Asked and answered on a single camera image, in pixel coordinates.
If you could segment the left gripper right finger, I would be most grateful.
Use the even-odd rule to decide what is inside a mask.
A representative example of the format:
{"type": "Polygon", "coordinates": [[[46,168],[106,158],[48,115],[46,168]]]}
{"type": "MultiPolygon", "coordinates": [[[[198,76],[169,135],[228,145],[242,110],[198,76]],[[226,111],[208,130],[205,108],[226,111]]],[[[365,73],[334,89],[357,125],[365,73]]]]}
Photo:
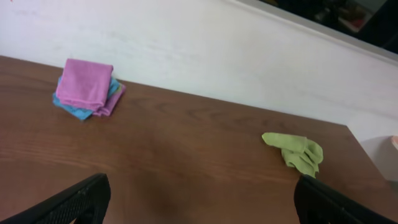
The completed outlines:
{"type": "Polygon", "coordinates": [[[294,192],[300,224],[397,224],[309,175],[302,175],[294,192]]]}

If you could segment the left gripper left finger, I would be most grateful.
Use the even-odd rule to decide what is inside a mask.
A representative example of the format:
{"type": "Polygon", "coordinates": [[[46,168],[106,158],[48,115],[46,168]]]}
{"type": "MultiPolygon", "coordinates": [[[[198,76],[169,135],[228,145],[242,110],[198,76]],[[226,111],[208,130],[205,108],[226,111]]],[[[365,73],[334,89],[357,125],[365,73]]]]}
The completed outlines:
{"type": "Polygon", "coordinates": [[[1,224],[102,224],[110,199],[108,177],[98,173],[1,221],[1,224]]]}

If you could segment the purple microfiber cloth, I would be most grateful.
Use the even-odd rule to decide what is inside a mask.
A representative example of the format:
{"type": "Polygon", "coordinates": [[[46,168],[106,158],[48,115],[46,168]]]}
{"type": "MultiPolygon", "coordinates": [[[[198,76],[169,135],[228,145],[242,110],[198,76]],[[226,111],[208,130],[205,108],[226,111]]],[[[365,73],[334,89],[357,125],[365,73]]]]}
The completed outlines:
{"type": "Polygon", "coordinates": [[[95,111],[107,99],[113,66],[69,58],[56,96],[64,105],[95,111]]]}

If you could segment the crumpled green cloth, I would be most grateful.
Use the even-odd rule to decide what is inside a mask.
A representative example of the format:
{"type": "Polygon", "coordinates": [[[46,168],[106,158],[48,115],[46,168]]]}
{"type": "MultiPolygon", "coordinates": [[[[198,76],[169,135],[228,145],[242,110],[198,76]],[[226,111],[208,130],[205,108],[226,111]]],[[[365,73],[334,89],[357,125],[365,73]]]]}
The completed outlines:
{"type": "Polygon", "coordinates": [[[315,178],[323,161],[323,149],[318,143],[304,136],[281,133],[264,133],[261,137],[268,146],[280,149],[286,166],[315,178]]]}

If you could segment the folded blue cloth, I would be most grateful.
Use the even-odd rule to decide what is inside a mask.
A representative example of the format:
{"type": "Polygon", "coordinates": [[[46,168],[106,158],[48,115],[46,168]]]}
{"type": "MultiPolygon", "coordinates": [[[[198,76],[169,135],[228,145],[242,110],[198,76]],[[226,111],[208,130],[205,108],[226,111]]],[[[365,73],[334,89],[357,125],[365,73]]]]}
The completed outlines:
{"type": "MultiPolygon", "coordinates": [[[[108,94],[111,90],[112,87],[114,86],[118,86],[119,82],[117,81],[117,79],[112,78],[111,79],[111,83],[109,85],[109,90],[108,90],[108,94]]],[[[84,108],[77,108],[74,106],[70,106],[70,105],[64,105],[60,102],[60,100],[57,98],[56,93],[54,93],[52,95],[52,102],[55,106],[58,106],[62,109],[64,109],[65,111],[69,112],[70,114],[74,115],[75,117],[77,117],[79,120],[85,120],[87,118],[89,118],[91,115],[93,115],[93,110],[88,110],[88,109],[84,109],[84,108]]]]}

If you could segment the folded purple cloth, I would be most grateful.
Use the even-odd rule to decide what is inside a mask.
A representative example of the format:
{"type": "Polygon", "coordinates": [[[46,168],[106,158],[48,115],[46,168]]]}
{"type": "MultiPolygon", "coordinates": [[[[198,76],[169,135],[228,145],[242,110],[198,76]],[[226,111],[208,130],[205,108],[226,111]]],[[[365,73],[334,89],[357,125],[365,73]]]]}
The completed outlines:
{"type": "Polygon", "coordinates": [[[113,112],[113,109],[115,108],[116,104],[118,103],[120,97],[123,95],[125,92],[126,87],[119,83],[118,86],[114,86],[111,88],[105,105],[97,109],[96,111],[93,112],[93,115],[95,116],[110,116],[111,113],[113,112]]]}

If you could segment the grey window sill ledge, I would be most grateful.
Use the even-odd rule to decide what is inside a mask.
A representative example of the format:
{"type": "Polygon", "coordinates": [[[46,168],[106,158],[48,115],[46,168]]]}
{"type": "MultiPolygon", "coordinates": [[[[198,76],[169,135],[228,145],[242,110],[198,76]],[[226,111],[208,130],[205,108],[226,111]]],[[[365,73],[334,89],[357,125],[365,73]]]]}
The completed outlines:
{"type": "Polygon", "coordinates": [[[286,12],[270,4],[255,0],[232,0],[233,4],[245,7],[247,10],[262,14],[274,21],[279,21],[302,32],[321,37],[327,41],[344,46],[372,58],[397,66],[397,54],[376,47],[362,40],[348,36],[331,28],[322,26],[308,19],[304,19],[290,12],[286,12]]]}

